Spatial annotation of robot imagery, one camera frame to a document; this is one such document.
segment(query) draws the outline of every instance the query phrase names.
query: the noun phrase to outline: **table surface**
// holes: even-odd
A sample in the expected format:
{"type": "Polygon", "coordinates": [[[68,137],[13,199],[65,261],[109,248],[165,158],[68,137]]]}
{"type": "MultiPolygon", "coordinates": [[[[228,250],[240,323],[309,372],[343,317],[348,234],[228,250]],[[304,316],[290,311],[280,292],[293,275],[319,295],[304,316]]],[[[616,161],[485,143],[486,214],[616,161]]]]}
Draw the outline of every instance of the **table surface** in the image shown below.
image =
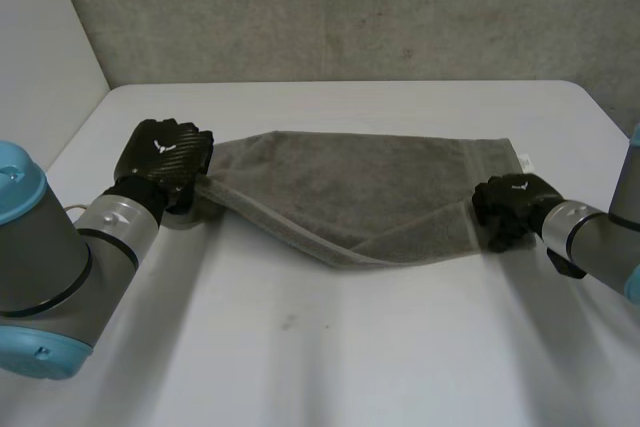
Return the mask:
{"type": "MultiPolygon", "coordinates": [[[[511,139],[607,209],[627,139],[566,82],[141,85],[112,91],[48,172],[88,203],[143,119],[217,142],[270,130],[511,139]]],[[[640,315],[535,251],[337,272],[227,213],[161,229],[82,371],[0,373],[3,426],[631,426],[640,315]]]]}

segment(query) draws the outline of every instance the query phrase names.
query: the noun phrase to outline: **towel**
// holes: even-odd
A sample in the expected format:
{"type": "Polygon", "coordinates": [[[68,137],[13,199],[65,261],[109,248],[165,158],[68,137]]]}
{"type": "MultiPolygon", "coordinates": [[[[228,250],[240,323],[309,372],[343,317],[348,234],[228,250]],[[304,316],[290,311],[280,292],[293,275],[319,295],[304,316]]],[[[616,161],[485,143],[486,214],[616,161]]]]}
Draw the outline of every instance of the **towel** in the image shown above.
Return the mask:
{"type": "Polygon", "coordinates": [[[507,139],[270,132],[215,146],[194,212],[234,210],[333,267],[428,264],[481,251],[474,188],[521,171],[507,139]]]}

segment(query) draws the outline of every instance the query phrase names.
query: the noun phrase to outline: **white wall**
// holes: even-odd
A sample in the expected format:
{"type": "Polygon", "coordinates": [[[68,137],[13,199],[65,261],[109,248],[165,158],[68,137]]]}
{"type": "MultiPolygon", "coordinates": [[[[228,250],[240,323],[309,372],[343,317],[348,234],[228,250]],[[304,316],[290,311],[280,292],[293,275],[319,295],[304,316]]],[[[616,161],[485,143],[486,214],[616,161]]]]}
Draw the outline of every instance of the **white wall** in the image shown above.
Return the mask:
{"type": "Polygon", "coordinates": [[[46,169],[108,90],[70,0],[0,0],[0,139],[46,169]]]}

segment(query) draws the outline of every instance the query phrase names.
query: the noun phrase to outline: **white label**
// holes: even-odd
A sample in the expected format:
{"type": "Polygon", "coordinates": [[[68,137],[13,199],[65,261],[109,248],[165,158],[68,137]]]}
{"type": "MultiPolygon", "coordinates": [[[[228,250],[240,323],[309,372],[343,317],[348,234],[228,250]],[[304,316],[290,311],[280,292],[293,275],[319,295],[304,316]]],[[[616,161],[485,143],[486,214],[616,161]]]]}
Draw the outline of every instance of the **white label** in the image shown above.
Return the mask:
{"type": "Polygon", "coordinates": [[[520,161],[520,167],[522,167],[523,174],[531,174],[535,169],[533,168],[533,162],[531,162],[531,158],[527,154],[518,155],[518,160],[520,161]]]}

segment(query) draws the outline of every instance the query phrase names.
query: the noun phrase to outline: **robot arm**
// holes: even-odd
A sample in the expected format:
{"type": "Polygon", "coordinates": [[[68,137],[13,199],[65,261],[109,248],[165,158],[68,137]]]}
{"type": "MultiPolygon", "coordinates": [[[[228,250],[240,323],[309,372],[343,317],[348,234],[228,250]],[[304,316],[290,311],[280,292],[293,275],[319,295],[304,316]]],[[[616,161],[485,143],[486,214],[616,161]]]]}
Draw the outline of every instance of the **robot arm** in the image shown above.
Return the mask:
{"type": "Polygon", "coordinates": [[[479,223],[492,232],[489,248],[502,252],[535,232],[559,273],[589,274],[640,306],[640,129],[631,144],[609,208],[565,200],[533,174],[492,177],[476,187],[479,223]]]}
{"type": "Polygon", "coordinates": [[[74,226],[27,153],[0,143],[1,368],[52,379],[80,370],[164,211],[189,210],[195,177],[206,173],[212,152],[211,132],[193,124],[142,122],[115,185],[74,226]]]}

